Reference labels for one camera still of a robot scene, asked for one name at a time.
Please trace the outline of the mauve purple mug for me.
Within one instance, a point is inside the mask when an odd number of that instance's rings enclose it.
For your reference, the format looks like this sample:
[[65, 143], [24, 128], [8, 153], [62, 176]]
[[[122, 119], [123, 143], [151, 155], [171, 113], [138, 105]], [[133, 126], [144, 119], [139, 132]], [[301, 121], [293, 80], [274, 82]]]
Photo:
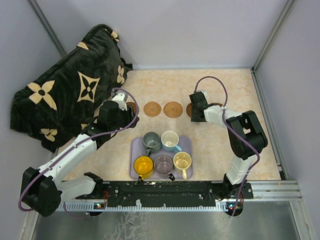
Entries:
[[175, 180], [173, 175], [174, 163], [170, 156], [162, 154], [155, 158], [154, 170], [162, 179], [170, 179], [171, 181]]

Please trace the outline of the grey green mug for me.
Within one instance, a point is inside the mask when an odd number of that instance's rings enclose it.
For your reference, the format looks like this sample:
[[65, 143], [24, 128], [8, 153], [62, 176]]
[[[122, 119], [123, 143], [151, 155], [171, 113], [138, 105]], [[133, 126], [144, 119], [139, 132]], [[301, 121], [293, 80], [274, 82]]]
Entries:
[[150, 157], [151, 154], [157, 153], [162, 148], [160, 136], [155, 132], [148, 132], [143, 136], [142, 143], [146, 148], [145, 155]]

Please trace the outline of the cream mug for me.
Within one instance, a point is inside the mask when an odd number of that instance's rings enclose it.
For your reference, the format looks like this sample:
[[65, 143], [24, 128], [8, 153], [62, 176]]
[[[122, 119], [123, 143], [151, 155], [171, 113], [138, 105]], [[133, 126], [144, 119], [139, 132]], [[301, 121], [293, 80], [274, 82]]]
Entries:
[[191, 156], [184, 151], [178, 152], [173, 157], [173, 165], [174, 165], [175, 171], [182, 176], [182, 179], [184, 181], [187, 181], [188, 179], [187, 170], [192, 165]]

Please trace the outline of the woven coaster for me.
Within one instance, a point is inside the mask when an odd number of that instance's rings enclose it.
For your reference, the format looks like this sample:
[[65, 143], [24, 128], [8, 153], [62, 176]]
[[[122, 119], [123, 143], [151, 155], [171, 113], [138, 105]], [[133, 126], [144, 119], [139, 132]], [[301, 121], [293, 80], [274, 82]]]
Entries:
[[171, 101], [164, 106], [163, 112], [169, 118], [178, 118], [183, 113], [183, 107], [180, 103]]
[[143, 111], [148, 117], [158, 116], [161, 110], [162, 110], [162, 107], [160, 106], [159, 103], [155, 101], [150, 101], [146, 103], [145, 106], [143, 107]]

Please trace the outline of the dark wooden coaster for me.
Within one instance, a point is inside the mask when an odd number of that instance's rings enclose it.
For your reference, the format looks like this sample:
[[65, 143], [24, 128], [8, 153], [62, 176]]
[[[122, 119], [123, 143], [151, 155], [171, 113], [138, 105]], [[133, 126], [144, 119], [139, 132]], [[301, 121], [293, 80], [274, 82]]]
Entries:
[[221, 104], [221, 103], [218, 103], [218, 102], [216, 102], [216, 103], [212, 103], [212, 105], [213, 105], [213, 106], [219, 106], [219, 107], [223, 107], [223, 104]]
[[189, 103], [186, 107], [186, 114], [191, 118], [192, 117], [192, 104]]
[[126, 108], [129, 116], [134, 117], [137, 115], [137, 105], [134, 102], [127, 102]]

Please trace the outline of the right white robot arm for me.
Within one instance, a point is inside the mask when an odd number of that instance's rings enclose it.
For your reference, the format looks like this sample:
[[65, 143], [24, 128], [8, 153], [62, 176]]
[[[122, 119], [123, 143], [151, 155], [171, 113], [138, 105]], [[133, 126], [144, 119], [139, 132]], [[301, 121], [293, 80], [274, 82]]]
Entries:
[[241, 192], [241, 184], [255, 156], [268, 145], [262, 125], [252, 110], [237, 112], [216, 103], [209, 104], [205, 91], [196, 91], [189, 98], [192, 122], [214, 123], [227, 128], [233, 158], [223, 177], [223, 192], [227, 197], [235, 198]]

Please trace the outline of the yellow mug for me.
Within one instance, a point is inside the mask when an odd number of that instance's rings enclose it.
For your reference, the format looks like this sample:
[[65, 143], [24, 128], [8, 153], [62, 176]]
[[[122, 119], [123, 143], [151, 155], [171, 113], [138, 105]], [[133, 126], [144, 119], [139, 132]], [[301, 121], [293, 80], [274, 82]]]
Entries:
[[148, 156], [140, 156], [134, 161], [133, 168], [138, 174], [138, 181], [142, 182], [153, 175], [154, 162]]

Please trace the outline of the aluminium frame rail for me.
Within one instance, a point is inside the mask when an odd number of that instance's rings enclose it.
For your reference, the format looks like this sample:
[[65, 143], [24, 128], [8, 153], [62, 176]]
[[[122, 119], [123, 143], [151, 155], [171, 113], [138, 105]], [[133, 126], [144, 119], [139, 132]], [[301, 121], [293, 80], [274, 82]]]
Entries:
[[227, 191], [219, 181], [100, 181], [91, 193], [80, 192], [63, 202], [53, 188], [35, 210], [43, 217], [69, 212], [226, 212], [238, 216], [244, 202], [300, 201], [295, 181], [251, 181]]

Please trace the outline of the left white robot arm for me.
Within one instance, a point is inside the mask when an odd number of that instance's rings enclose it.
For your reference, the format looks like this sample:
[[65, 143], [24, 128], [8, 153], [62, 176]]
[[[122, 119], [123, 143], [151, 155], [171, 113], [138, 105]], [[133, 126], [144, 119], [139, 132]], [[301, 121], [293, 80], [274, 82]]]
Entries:
[[22, 176], [18, 208], [36, 211], [48, 217], [60, 204], [89, 196], [95, 199], [104, 192], [103, 179], [86, 172], [81, 177], [65, 181], [65, 176], [84, 158], [98, 150], [118, 132], [134, 128], [139, 121], [137, 104], [108, 100], [96, 116], [76, 137], [71, 145], [46, 164], [35, 169], [29, 167]]

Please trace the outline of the black floral plush blanket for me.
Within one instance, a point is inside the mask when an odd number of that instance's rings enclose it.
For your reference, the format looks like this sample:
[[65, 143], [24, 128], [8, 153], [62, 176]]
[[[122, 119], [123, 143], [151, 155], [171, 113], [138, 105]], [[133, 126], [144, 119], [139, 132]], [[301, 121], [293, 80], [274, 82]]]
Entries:
[[74, 50], [15, 93], [10, 128], [51, 152], [76, 137], [133, 68], [121, 57], [119, 40], [109, 26], [94, 26]]

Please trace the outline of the lavender plastic tray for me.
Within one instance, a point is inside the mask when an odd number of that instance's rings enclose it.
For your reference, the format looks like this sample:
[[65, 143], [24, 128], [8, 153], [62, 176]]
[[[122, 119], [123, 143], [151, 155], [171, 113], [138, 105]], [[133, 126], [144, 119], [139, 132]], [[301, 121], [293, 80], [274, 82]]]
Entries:
[[[192, 156], [192, 143], [188, 137], [181, 136], [179, 138], [178, 145], [182, 148], [183, 152], [186, 152], [190, 156]], [[138, 174], [136, 173], [136, 171], [134, 170], [134, 162], [138, 157], [144, 156], [145, 153], [146, 153], [146, 148], [143, 145], [143, 138], [142, 137], [134, 138], [133, 141], [131, 142], [131, 145], [130, 145], [130, 163], [129, 163], [129, 175], [133, 180], [138, 180], [138, 177], [139, 177]], [[159, 152], [152, 153], [150, 155], [150, 158], [154, 161], [155, 158], [160, 155], [167, 155], [171, 159], [173, 159], [175, 154], [176, 154], [175, 152], [167, 152], [162, 148]], [[164, 181], [164, 180], [169, 181], [170, 179], [167, 174], [166, 175], [160, 174], [154, 170], [153, 175], [150, 178], [148, 178], [147, 180], [150, 180], [150, 181]]]

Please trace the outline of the light blue mug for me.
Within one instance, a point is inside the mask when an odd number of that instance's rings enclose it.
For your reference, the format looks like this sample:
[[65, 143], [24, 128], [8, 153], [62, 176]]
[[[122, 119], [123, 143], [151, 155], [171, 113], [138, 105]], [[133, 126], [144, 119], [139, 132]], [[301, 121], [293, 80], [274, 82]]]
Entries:
[[181, 152], [182, 148], [178, 145], [179, 143], [179, 136], [174, 131], [166, 131], [161, 135], [161, 144], [162, 148], [166, 152]]

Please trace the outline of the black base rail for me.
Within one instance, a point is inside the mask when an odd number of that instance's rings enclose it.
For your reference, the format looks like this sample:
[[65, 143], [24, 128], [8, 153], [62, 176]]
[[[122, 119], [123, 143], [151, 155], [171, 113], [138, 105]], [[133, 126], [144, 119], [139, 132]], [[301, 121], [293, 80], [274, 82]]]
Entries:
[[218, 200], [234, 200], [239, 188], [225, 191], [221, 181], [105, 181], [77, 200], [106, 200], [108, 207], [214, 207]]

